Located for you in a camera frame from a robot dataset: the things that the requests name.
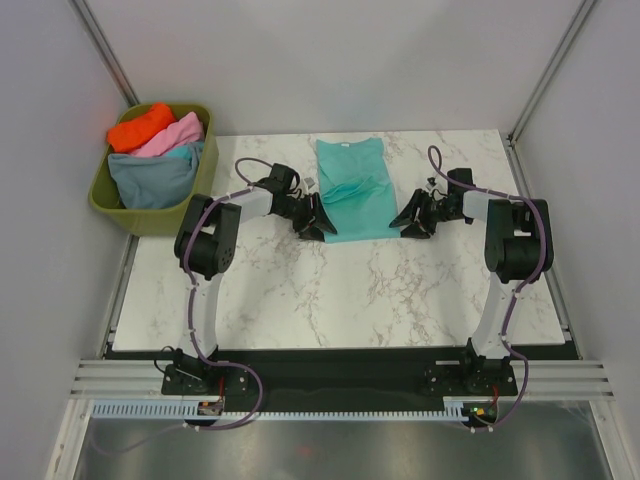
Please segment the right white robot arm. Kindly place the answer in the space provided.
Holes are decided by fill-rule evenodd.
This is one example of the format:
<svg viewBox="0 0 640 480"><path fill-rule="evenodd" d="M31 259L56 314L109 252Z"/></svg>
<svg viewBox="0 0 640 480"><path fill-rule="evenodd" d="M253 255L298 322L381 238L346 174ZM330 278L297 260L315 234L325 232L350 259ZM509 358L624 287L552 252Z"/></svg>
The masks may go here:
<svg viewBox="0 0 640 480"><path fill-rule="evenodd" d="M519 302L554 260L548 204L480 189L472 170L445 175L447 193L417 189L390 222L403 238L429 239L440 223L485 225L484 260L490 286L479 324L453 364L426 367L429 391L442 396L516 395L511 359Z"/></svg>

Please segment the teal t shirt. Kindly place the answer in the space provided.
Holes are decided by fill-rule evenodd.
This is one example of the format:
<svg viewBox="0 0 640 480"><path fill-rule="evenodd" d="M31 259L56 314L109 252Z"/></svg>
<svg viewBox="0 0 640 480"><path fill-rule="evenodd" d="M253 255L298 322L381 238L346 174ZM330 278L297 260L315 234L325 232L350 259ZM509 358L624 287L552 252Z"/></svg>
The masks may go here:
<svg viewBox="0 0 640 480"><path fill-rule="evenodd" d="M360 142L316 142L321 203L336 228L328 244L398 238L390 223L396 196L379 138Z"/></svg>

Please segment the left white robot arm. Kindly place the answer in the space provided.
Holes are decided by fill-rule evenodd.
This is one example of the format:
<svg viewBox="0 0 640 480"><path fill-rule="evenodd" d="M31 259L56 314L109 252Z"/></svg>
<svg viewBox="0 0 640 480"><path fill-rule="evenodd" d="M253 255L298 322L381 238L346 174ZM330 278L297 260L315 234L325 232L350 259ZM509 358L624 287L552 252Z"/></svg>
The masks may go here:
<svg viewBox="0 0 640 480"><path fill-rule="evenodd" d="M298 172L283 164L237 192L220 198L197 194L191 198L174 243L174 255L187 276L187 324L172 362L163 374L164 395L212 395L228 368L217 359L216 331L220 287L234 260L240 226L276 215L291 222L302 240L325 240L338 230L318 193L302 189Z"/></svg>

